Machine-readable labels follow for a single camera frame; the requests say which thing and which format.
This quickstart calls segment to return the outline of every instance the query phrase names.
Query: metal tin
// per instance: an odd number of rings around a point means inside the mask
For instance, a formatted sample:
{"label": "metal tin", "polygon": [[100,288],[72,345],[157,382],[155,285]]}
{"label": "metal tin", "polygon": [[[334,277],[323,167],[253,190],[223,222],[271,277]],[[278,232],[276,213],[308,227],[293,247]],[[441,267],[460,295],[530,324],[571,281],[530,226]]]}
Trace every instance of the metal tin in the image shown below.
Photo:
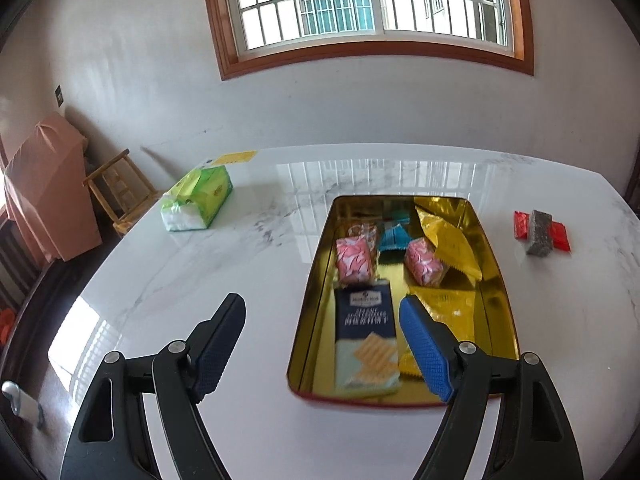
{"label": "metal tin", "polygon": [[[441,405],[424,381],[404,376],[400,390],[386,396],[344,399],[334,392],[335,241],[346,236],[347,226],[356,220],[382,222],[401,212],[410,214],[407,231],[411,237],[423,236],[415,205],[461,228],[482,269],[483,279],[474,286],[455,269],[449,270],[441,284],[441,288],[453,290],[473,290],[475,287],[473,342],[487,354],[519,358],[518,339],[504,280],[478,216],[468,200],[441,196],[341,196],[334,200],[329,211],[306,284],[287,370],[287,381],[294,394],[305,399],[375,408]],[[407,344],[398,323],[398,306],[409,287],[416,283],[404,268],[402,254],[382,254],[378,261],[378,275],[391,284],[398,351],[402,355]]]}

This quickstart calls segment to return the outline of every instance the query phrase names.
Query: white label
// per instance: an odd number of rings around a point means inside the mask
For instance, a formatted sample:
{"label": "white label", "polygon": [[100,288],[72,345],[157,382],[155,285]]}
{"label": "white label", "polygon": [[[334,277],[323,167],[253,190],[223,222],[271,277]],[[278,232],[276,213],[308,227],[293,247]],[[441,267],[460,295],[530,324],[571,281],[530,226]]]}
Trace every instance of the white label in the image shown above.
{"label": "white label", "polygon": [[349,295],[351,306],[378,306],[382,304],[382,293],[378,290],[363,290]]}

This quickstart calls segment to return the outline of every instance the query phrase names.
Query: gray block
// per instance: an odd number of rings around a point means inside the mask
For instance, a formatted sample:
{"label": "gray block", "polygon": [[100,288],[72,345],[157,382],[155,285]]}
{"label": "gray block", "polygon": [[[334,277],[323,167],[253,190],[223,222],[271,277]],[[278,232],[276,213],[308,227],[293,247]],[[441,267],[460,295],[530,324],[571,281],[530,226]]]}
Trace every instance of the gray block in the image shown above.
{"label": "gray block", "polygon": [[554,250],[549,229],[551,227],[551,215],[542,211],[532,211],[529,217],[529,231],[527,232],[527,254],[531,256],[547,256]]}

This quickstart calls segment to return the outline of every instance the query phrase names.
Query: silver bolt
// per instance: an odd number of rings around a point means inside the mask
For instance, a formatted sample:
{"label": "silver bolt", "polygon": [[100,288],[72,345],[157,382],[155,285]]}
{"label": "silver bolt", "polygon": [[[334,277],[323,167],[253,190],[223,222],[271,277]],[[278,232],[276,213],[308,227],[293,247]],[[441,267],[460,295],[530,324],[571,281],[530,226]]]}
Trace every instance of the silver bolt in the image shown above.
{"label": "silver bolt", "polygon": [[187,348],[187,345],[185,345],[184,341],[174,341],[169,345],[169,352],[172,354],[179,354],[185,348]]}
{"label": "silver bolt", "polygon": [[475,354],[476,353],[476,345],[470,343],[469,341],[463,341],[460,343],[460,351],[463,354]]}
{"label": "silver bolt", "polygon": [[527,352],[524,354],[524,360],[530,365],[537,365],[540,362],[540,358],[533,352]]}
{"label": "silver bolt", "polygon": [[113,352],[109,352],[107,355],[104,356],[104,362],[107,363],[108,365],[112,365],[118,362],[119,358],[120,358],[120,354],[114,350]]}

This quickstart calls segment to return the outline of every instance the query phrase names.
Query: marble tabletop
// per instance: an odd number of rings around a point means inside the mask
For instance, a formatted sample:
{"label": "marble tabletop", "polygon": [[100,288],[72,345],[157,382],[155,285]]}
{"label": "marble tabletop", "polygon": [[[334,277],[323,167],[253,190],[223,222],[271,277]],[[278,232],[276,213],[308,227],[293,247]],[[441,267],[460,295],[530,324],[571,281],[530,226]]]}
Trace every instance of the marble tabletop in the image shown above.
{"label": "marble tabletop", "polygon": [[[615,460],[640,416],[640,222],[601,175],[406,144],[262,150],[228,170],[235,189],[208,230],[168,233],[153,208],[72,307],[49,358],[76,405],[108,351],[156,353],[236,292],[246,301],[246,325],[218,389],[199,405],[232,478],[412,478],[443,409],[314,405],[289,391],[286,369],[334,198],[461,196],[494,250],[520,349],[540,355],[565,405],[586,480]],[[567,226],[572,254],[525,256],[513,238],[513,211],[534,208]],[[145,407],[162,478],[175,479],[154,396],[145,396]],[[482,476],[498,407],[497,399],[488,405],[467,478]]]}

